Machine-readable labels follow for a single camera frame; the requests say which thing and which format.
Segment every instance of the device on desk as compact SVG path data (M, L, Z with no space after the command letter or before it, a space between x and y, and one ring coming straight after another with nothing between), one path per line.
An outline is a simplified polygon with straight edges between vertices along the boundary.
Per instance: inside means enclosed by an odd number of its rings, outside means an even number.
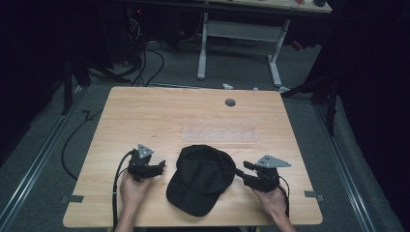
M113 185L113 194L112 194L112 216L113 216L113 228L117 226L118 217L117 217L117 182L120 177L120 169L124 160L128 156L132 156L127 171L132 174L132 178L137 182L143 182L147 178L156 177L162 175L163 168L165 167L165 160L160 162L158 165L149 165L150 159L153 150L145 147L144 145L138 144L138 150L132 149L124 155L121 159L120 164L118 165L117 172L115 173L114 185Z
M286 181L279 176L277 170L277 167L288 166L291 166L289 162L266 155L256 164L244 161L244 167L252 171L255 170L257 175L256 177L245 174L244 171L238 168L236 169L236 175L244 179L244 185L250 187L251 189L256 189L263 192L270 192L276 188L280 189L285 196L286 215L289 217L289 191L286 194L286 191L280 185L279 179L282 179L285 183Z

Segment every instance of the black cap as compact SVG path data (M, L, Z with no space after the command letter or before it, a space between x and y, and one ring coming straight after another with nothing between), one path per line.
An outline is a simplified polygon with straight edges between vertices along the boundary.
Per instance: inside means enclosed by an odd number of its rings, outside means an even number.
M232 158L207 145L183 148L176 165L166 198L195 217L207 215L235 177L236 165Z

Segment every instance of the human hand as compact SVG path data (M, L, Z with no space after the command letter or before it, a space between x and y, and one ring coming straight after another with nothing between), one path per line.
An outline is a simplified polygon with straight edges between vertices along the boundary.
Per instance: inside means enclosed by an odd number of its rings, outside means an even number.
M259 199L265 213L272 217L280 232L296 231L289 217L286 215L286 198L279 188L275 188L270 192L263 192L256 189L252 189L252 191Z
M139 183L132 178L132 175L128 171L124 171L120 186L123 208L136 210L145 197L153 179L154 178L148 178Z
M144 196L147 194L147 190L153 179L154 178L145 179L139 183L132 178L132 175L128 171L123 172L123 180L120 186L123 209L115 232L133 231L136 211L144 199Z
M252 189L252 191L259 199L259 202L266 214L285 214L286 199L283 192L279 188L275 188L270 192L263 192L256 189Z

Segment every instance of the table leg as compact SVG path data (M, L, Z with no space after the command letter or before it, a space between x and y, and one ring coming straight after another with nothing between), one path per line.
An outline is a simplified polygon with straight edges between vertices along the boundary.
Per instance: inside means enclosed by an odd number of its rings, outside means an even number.
M202 47L201 54L199 55L198 76L200 80L205 79L206 69L206 41L208 37L208 13L204 13L204 23L202 29Z
M272 79L277 87L281 86L280 76L277 67L277 59L280 52L280 48L283 44L284 37L286 36L287 28L289 27L290 19L286 19L280 30L278 41L274 50L274 54L268 56L269 67L271 68Z

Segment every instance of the table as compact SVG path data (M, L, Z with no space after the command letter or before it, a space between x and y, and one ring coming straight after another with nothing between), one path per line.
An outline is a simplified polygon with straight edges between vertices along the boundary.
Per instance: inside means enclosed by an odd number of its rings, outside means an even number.
M304 4L298 4L295 0L205 0L205 4L219 3L240 5L258 8L281 9L289 12L301 11L313 14L324 13L329 14L332 8L326 3L323 7L317 7L312 0L306 0ZM268 63L271 69L272 79L274 84L281 86L281 80L278 73L277 59L283 40L290 23L290 19L286 19L282 25L266 26L238 22L227 22L220 20L209 20L208 14L204 13L203 29L202 29L202 46L199 55L198 64L198 79L205 79L206 58L207 58L207 38L209 36L226 37L233 39L253 40L262 42L275 43L272 55L268 56Z
M227 106L225 100L236 102ZM201 125L208 125L206 130ZM225 131L214 139L212 131ZM201 136L196 131L203 130ZM171 205L165 196L182 148L207 144L228 153L237 167L271 155L291 162L278 169L290 186L290 218L294 224L318 224L322 215L315 198L298 144L278 92L114 87L81 169L64 216L68 227L112 226L111 192L116 168L123 155L143 144L154 154L151 164L166 160L138 211L135 226L252 226L273 222L265 216L250 188L235 177L205 217L192 217ZM119 211L122 207L118 197Z

